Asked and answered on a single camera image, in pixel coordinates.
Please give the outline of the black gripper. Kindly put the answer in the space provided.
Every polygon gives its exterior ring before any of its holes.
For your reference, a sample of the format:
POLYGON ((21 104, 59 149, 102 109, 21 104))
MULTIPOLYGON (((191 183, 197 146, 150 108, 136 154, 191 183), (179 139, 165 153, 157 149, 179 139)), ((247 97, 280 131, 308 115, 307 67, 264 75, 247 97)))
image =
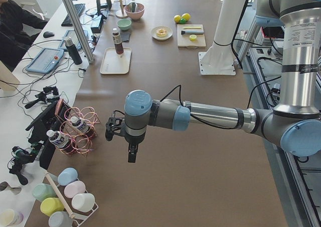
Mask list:
POLYGON ((139 136, 133 136, 125 132, 125 140, 128 142, 128 162, 135 163, 138 151, 138 144, 142 143, 145 138, 145 133, 139 136))

